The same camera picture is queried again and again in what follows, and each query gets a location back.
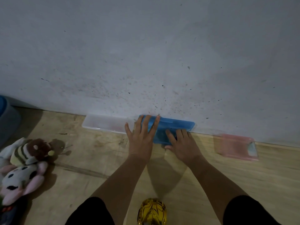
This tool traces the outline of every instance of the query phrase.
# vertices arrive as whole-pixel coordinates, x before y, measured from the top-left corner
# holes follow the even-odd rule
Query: person
[[[66,225],[123,224],[134,188],[151,158],[153,137],[160,117],[156,117],[148,132],[150,117],[147,115],[141,125],[143,116],[140,116],[134,132],[125,124],[129,139],[126,161],[72,213]],[[221,224],[279,224],[259,202],[203,157],[190,132],[176,130],[177,139],[168,130],[166,134],[172,144],[166,149],[192,170]]]

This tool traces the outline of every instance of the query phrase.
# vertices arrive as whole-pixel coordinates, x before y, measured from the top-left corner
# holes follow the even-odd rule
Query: blue lid
[[[148,131],[152,127],[155,116],[152,116],[149,120],[148,124]],[[160,121],[153,139],[153,142],[156,144],[165,144],[170,145],[170,141],[166,135],[166,130],[169,129],[173,136],[176,138],[176,130],[177,129],[186,129],[187,131],[191,131],[194,127],[195,123],[192,121],[183,121],[183,120],[176,120],[171,118],[160,117]]]
[[[0,96],[0,117],[6,110],[7,101],[3,96]]]

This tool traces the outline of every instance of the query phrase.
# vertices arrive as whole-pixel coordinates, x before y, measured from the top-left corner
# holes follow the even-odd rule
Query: finger
[[[130,138],[132,136],[132,132],[130,131],[130,128],[129,128],[129,125],[127,122],[125,124],[125,131],[126,131],[128,138]]]
[[[182,136],[182,131],[181,130],[176,130],[176,136],[177,136],[177,140],[181,140],[183,139],[183,136]]]
[[[149,135],[150,135],[152,138],[154,137],[155,132],[156,132],[156,130],[157,130],[157,127],[158,127],[158,124],[159,124],[159,120],[160,120],[160,116],[157,115],[157,116],[156,116],[156,119],[155,119],[155,121],[154,121],[154,123],[153,123],[153,125],[152,125],[152,127],[151,127],[151,129],[150,129],[150,131],[149,131]]]
[[[187,130],[181,130],[183,138],[188,138]]]
[[[192,134],[190,132],[187,133],[189,138],[193,138]]]
[[[168,150],[170,150],[171,152],[174,153],[174,148],[173,148],[172,145],[166,145],[166,146],[165,146],[165,149],[168,149]]]
[[[143,117],[144,117],[144,115],[140,115],[140,117],[137,119],[137,122],[135,124],[135,132],[137,134],[141,133],[141,125],[142,125]]]
[[[168,137],[170,143],[172,145],[176,144],[177,140],[175,139],[175,137],[173,136],[173,134],[170,132],[170,130],[166,130],[166,134],[167,134],[167,137]]]
[[[144,122],[143,122],[143,126],[142,126],[142,130],[141,130],[141,134],[147,134],[148,132],[148,124],[149,124],[149,120],[151,118],[151,115],[147,115],[144,119]]]

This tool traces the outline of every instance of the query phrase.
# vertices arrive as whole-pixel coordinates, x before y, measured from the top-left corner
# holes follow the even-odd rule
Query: hand
[[[165,149],[172,151],[185,165],[189,166],[195,158],[203,157],[190,132],[176,130],[177,140],[169,130],[166,130],[166,134],[172,145],[165,146]]]
[[[153,123],[150,131],[148,132],[148,123],[151,115],[147,115],[143,122],[143,126],[141,129],[141,123],[143,119],[143,115],[141,115],[137,119],[137,123],[135,125],[135,131],[132,133],[129,129],[128,123],[125,124],[125,131],[129,139],[129,156],[137,156],[138,158],[144,160],[146,163],[149,162],[152,147],[153,147],[153,138],[155,132],[157,130],[157,126],[159,123],[160,116],[156,116],[155,122]]]

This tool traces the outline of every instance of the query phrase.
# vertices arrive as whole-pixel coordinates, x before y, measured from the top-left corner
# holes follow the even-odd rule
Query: blue pencil case
[[[152,116],[149,120],[148,124],[148,132],[150,131],[154,121],[155,116]],[[176,138],[176,130],[177,129],[186,129],[187,131],[191,131],[194,127],[195,123],[192,121],[182,121],[177,119],[160,117],[159,125],[157,127],[153,142],[155,144],[164,144],[170,145],[170,141],[166,135],[166,130],[169,129],[173,136]]]

